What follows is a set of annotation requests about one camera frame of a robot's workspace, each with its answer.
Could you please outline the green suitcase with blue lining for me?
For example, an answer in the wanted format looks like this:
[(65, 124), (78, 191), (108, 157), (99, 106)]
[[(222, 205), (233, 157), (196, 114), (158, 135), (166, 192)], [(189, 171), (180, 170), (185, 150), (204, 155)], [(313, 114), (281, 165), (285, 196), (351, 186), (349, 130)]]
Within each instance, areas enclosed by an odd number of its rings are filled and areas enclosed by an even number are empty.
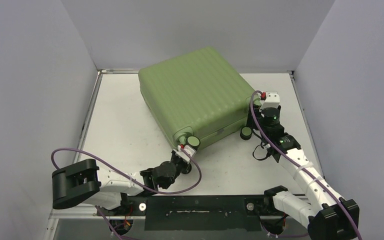
[(213, 47), (138, 72), (140, 93), (168, 143), (206, 148), (246, 125), (253, 87)]

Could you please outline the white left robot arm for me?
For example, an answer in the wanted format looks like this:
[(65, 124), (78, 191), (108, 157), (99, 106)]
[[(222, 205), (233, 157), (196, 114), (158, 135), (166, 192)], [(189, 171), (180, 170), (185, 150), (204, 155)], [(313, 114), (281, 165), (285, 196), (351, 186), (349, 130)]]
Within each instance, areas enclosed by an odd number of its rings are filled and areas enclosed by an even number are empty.
[(121, 173), (108, 163), (98, 166), (94, 155), (57, 168), (52, 173), (52, 207), (63, 210), (89, 204), (123, 215), (130, 207), (126, 196), (148, 197), (168, 189), (180, 174), (191, 171), (196, 153), (189, 145), (179, 145), (169, 161), (135, 173)]

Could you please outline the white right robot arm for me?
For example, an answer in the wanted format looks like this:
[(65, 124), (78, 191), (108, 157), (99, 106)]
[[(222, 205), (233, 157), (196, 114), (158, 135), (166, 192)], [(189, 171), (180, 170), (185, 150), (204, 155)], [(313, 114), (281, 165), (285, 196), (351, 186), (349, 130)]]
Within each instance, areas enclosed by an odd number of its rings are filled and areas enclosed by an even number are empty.
[(267, 157), (273, 157), (298, 184), (309, 202), (286, 187), (267, 189), (263, 199), (269, 214), (285, 213), (307, 229), (312, 240), (362, 239), (359, 231), (360, 208), (334, 190), (308, 160), (298, 141), (280, 123), (278, 103), (249, 104), (246, 128), (260, 133)]

